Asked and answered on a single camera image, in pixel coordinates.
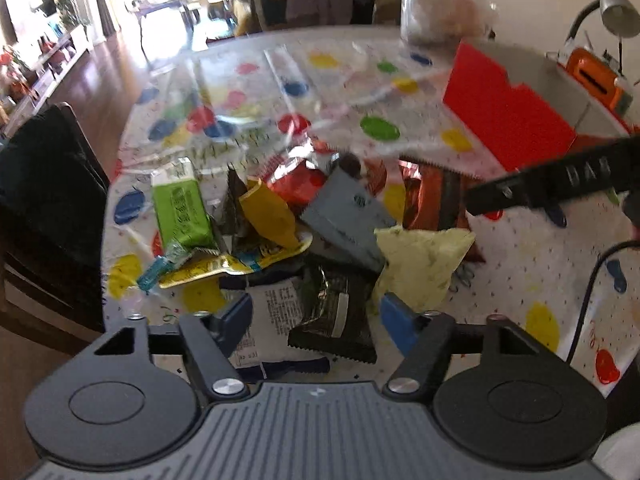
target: orange device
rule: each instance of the orange device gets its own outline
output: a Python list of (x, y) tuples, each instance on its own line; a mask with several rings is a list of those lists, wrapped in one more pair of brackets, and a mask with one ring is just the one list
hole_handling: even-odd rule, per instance
[(619, 117), (631, 106), (633, 96), (625, 91), (623, 77), (588, 50), (576, 48), (569, 57), (566, 70)]

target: wooden floor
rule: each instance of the wooden floor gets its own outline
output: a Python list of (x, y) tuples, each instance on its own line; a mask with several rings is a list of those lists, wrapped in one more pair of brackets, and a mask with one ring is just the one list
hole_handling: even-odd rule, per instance
[[(204, 19), (188, 38), (177, 12), (157, 12), (145, 23), (146, 56), (134, 22), (83, 54), (61, 81), (50, 102), (71, 105), (107, 175), (113, 174), (120, 136), (153, 70), (185, 51), (205, 49), (207, 32), (220, 28), (220, 23)], [(69, 330), (64, 320), (49, 320), (48, 313), (38, 312), (37, 306), (34, 310), (32, 314)], [(0, 328), (0, 480), (21, 478), (37, 462), (22, 422), (22, 406), (28, 393), (67, 360), (64, 354)]]
[(85, 53), (51, 97), (52, 103), (71, 105), (107, 175), (113, 172), (131, 107), (152, 73), (175, 56), (206, 49), (207, 34), (226, 25), (203, 16), (190, 38), (180, 14), (165, 9), (150, 14), (143, 29), (144, 51), (137, 23), (126, 23), (122, 32)]

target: red dot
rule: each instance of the red dot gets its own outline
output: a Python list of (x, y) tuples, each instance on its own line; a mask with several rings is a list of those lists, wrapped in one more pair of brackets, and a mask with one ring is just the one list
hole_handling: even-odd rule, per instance
[(187, 130), (191, 133), (200, 132), (215, 123), (216, 115), (213, 111), (205, 106), (199, 106), (187, 117)]
[(596, 374), (602, 384), (615, 383), (620, 378), (613, 356), (604, 348), (596, 353)]
[(122, 161), (118, 159), (116, 160), (116, 167), (113, 170), (113, 179), (116, 180), (121, 173), (122, 173)]
[(236, 73), (240, 75), (247, 75), (247, 74), (250, 74), (251, 72), (255, 72), (259, 68), (260, 67), (257, 66), (255, 63), (242, 63), (236, 67)]
[(154, 236), (154, 240), (151, 242), (151, 252), (154, 254), (154, 257), (164, 254), (162, 242), (160, 241), (160, 233), (158, 231), (156, 231), (156, 236)]
[(503, 211), (502, 211), (502, 209), (500, 209), (500, 211), (493, 211), (491, 213), (484, 213), (483, 216), (486, 216), (492, 222), (497, 222), (500, 218), (502, 218), (502, 215), (503, 215)]
[(283, 134), (298, 136), (311, 126), (309, 120), (300, 114), (285, 114), (278, 121), (278, 129)]
[(226, 96), (226, 100), (222, 103), (223, 108), (235, 110), (246, 101), (246, 94), (240, 90), (232, 90)]

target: pale yellow package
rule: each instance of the pale yellow package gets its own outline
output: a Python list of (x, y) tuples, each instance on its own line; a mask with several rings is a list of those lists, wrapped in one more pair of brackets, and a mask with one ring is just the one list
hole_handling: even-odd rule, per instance
[(466, 229), (407, 231), (395, 226), (374, 233), (387, 261), (372, 294), (376, 306), (392, 292), (416, 312), (437, 310), (452, 273), (476, 239)]

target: metal screw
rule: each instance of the metal screw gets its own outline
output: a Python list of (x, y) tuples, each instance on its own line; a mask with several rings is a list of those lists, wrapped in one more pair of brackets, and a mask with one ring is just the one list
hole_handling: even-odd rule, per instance
[(213, 391), (219, 395), (235, 395), (244, 389), (244, 383), (238, 379), (228, 377), (213, 383)]
[(412, 394), (420, 388), (420, 383), (409, 377), (396, 377), (391, 379), (386, 387), (395, 394)]

